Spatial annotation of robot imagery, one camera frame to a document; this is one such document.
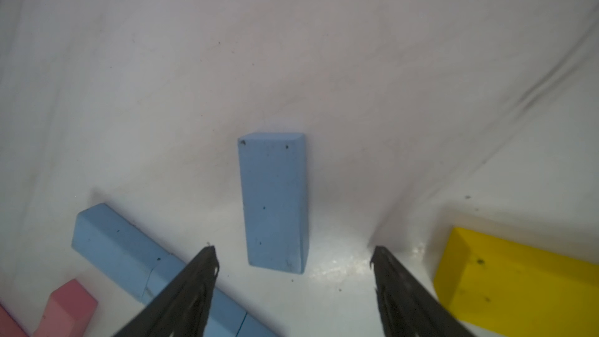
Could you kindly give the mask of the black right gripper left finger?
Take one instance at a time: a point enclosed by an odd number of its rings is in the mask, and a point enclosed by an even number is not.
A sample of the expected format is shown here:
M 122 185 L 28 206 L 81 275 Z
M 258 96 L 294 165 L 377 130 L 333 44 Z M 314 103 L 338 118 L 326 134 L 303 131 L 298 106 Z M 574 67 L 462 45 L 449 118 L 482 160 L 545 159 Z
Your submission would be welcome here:
M 215 247 L 204 247 L 173 281 L 116 335 L 204 335 L 218 271 Z

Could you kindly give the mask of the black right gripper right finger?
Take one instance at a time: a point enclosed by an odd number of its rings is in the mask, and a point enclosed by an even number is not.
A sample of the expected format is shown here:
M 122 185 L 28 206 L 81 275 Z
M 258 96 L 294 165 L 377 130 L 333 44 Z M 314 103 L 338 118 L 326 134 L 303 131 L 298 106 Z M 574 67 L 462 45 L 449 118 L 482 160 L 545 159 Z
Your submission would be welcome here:
M 386 247 L 374 248 L 370 265 L 386 336 L 474 336 Z

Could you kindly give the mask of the light blue long block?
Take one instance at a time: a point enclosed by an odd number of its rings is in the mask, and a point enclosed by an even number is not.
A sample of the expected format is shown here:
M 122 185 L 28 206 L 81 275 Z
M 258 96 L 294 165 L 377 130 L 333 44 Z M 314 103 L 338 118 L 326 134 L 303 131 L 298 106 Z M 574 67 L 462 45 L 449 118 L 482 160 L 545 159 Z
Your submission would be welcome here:
M 107 204 L 76 217 L 72 248 L 134 299 L 143 302 L 153 270 L 168 252 Z

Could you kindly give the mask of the pink rectangular block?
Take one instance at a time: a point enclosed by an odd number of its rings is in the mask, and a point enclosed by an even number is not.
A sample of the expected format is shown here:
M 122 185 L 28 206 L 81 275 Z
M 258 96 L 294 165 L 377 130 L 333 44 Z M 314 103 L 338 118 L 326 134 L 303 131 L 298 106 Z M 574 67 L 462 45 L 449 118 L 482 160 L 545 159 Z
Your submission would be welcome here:
M 33 336 L 84 336 L 97 307 L 98 301 L 72 279 L 51 293 Z

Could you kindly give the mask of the small blue cube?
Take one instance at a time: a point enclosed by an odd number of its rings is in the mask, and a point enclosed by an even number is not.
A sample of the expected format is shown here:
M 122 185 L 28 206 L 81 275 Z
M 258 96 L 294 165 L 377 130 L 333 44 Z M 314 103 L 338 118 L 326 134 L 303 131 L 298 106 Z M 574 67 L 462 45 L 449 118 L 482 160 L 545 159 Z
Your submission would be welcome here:
M 178 274 L 184 270 L 187 264 L 170 254 L 162 258 L 156 267 L 151 271 L 148 282 L 145 286 L 141 301 L 143 305 L 150 304 L 157 295 L 159 295 Z

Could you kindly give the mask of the light pink block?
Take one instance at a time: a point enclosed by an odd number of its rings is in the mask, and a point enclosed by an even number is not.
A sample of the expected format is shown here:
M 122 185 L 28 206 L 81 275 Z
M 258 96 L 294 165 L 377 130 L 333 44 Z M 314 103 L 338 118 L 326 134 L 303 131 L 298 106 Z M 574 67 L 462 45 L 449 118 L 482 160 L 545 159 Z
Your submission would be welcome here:
M 0 306 L 0 337 L 28 337 L 3 306 Z

